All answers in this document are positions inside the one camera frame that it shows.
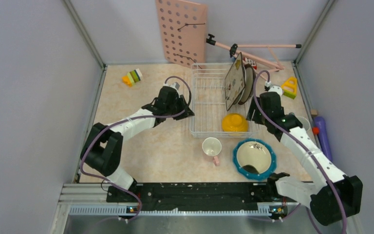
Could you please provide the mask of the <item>white plate red characters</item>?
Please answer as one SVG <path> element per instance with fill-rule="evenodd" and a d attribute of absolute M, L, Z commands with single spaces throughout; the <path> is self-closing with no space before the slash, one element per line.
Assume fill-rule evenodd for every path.
<path fill-rule="evenodd" d="M 246 67 L 245 66 L 243 68 L 244 68 L 244 72 L 243 72 L 243 74 L 244 74 L 244 76 L 243 76 L 243 78 L 244 78 L 244 88 L 243 88 L 243 90 L 241 92 L 241 95 L 240 95 L 240 98 L 239 98 L 239 102 L 238 102 L 239 105 L 242 105 L 241 104 L 242 103 L 242 98 L 244 96 L 246 85 L 247 85 L 247 71 L 246 71 Z"/>

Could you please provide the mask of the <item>dark red rimmed plate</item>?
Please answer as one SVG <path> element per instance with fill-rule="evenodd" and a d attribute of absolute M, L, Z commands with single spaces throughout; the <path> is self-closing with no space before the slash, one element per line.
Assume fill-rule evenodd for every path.
<path fill-rule="evenodd" d="M 247 85 L 244 96 L 242 98 L 242 105 L 244 105 L 253 95 L 254 80 L 256 78 L 256 72 L 251 65 L 245 65 L 247 71 Z"/>

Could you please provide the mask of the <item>white wire dish rack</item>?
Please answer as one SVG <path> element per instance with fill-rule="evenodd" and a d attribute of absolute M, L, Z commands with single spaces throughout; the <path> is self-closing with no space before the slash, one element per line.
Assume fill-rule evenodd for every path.
<path fill-rule="evenodd" d="M 226 109 L 224 79 L 231 63 L 195 63 L 191 66 L 191 110 L 195 113 L 189 121 L 189 129 L 195 138 L 248 138 L 256 137 L 259 125 L 248 124 L 244 132 L 226 132 L 222 129 L 223 118 L 232 113 L 247 116 L 250 101 Z"/>

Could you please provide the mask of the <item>square floral plate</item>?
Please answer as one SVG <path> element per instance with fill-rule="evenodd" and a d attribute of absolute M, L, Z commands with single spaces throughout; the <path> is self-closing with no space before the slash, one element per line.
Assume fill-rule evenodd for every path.
<path fill-rule="evenodd" d="M 224 79 L 226 110 L 239 102 L 245 88 L 245 71 L 242 53 L 238 53 Z"/>

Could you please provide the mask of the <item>orange yellow bowl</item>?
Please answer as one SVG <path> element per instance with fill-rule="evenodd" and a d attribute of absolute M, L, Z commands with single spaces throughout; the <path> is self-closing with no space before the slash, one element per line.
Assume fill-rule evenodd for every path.
<path fill-rule="evenodd" d="M 222 120 L 221 127 L 225 132 L 247 132 L 249 129 L 247 120 L 238 113 L 226 115 Z"/>

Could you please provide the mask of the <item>blue rimmed bowl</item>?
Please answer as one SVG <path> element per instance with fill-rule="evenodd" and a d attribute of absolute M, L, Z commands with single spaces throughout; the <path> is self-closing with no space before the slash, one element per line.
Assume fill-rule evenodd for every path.
<path fill-rule="evenodd" d="M 261 139 L 247 138 L 232 151 L 232 162 L 238 173 L 249 180 L 263 181 L 277 168 L 277 156 Z"/>

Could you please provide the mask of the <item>white pink handled cup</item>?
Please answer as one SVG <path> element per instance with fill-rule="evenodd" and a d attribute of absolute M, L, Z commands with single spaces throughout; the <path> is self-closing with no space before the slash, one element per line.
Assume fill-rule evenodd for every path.
<path fill-rule="evenodd" d="M 219 154 L 222 151 L 221 142 L 215 137 L 208 137 L 202 143 L 204 159 L 215 166 L 220 165 Z"/>

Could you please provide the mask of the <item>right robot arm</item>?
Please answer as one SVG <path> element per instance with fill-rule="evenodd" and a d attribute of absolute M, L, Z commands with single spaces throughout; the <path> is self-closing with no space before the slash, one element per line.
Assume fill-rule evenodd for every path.
<path fill-rule="evenodd" d="M 348 218 L 360 212 L 363 183 L 358 176 L 348 176 L 332 163 L 308 136 L 302 123 L 285 114 L 281 98 L 275 92 L 254 95 L 247 120 L 267 127 L 270 134 L 298 159 L 312 183 L 281 175 L 266 187 L 272 201 L 288 197 L 309 209 L 323 226 L 341 221 L 347 229 Z"/>

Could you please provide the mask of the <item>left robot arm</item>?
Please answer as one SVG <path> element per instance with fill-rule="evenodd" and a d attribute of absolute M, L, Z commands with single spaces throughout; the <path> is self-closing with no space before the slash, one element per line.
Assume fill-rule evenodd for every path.
<path fill-rule="evenodd" d="M 136 182 L 120 166 L 123 143 L 168 118 L 181 120 L 194 115 L 177 88 L 165 85 L 151 103 L 133 115 L 116 123 L 94 124 L 82 149 L 81 163 L 96 170 L 99 178 L 119 186 L 118 195 L 124 201 L 132 201 L 137 194 Z"/>

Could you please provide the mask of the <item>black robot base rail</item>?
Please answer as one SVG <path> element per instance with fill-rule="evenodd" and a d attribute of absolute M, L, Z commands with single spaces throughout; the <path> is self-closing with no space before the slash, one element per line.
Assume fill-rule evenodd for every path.
<path fill-rule="evenodd" d="M 113 186 L 107 190 L 108 203 L 127 203 L 126 212 L 170 212 L 192 215 L 229 215 L 281 219 L 290 215 L 294 202 L 274 195 L 265 182 L 137 183 L 126 193 Z"/>

